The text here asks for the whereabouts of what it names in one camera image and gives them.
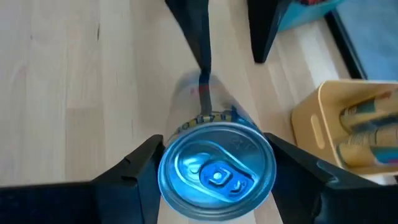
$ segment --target pull tab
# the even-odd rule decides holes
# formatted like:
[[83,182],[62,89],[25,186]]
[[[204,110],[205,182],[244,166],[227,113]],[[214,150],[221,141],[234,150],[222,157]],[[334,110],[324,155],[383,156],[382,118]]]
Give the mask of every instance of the pull tab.
[[229,202],[242,199],[254,185],[249,175],[224,161],[204,165],[200,172],[200,182]]

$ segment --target wooden surface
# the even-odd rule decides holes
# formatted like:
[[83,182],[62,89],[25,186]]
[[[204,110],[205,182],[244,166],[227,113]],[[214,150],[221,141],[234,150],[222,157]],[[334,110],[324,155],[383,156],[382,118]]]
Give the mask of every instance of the wooden surface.
[[[243,0],[210,1],[213,71],[258,123],[294,142],[290,110],[347,77],[325,21],[280,33],[255,65]],[[163,133],[198,67],[163,0],[0,1],[0,184],[92,179]],[[161,203],[159,223],[195,223]],[[281,223],[272,196],[230,223]]]

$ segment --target can lid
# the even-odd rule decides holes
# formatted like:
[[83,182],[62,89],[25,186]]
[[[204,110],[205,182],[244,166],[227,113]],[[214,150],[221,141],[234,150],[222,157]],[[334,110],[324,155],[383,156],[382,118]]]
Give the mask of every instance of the can lid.
[[275,175],[272,148],[259,131],[219,122],[175,140],[160,162],[158,181],[165,201],[182,215],[223,221],[258,207]]

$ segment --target can label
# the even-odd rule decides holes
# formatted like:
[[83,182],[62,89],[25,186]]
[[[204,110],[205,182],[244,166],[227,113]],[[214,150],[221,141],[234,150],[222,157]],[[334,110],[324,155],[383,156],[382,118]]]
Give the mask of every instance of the can label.
[[337,145],[340,159],[351,167],[398,163],[398,125],[354,134]]
[[355,133],[398,123],[398,90],[385,92],[344,109],[340,120],[348,131]]
[[178,138],[178,136],[182,132],[185,132],[186,130],[197,127],[199,125],[212,123],[212,122],[232,122],[232,121],[233,121],[232,111],[224,111],[223,113],[212,112],[212,114],[209,115],[199,114],[196,118],[193,118],[190,121],[187,121],[183,123],[181,126],[179,126],[177,130],[173,133],[173,135],[170,137],[169,142]]

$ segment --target blue can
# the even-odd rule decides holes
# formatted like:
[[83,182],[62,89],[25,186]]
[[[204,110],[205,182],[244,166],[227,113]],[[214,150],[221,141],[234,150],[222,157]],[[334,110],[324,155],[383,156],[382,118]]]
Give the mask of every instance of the blue can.
[[180,121],[160,162],[159,188],[164,200],[188,218],[230,220],[265,201],[275,181],[275,158],[216,77],[198,85],[198,76],[186,76],[177,85],[169,120]]

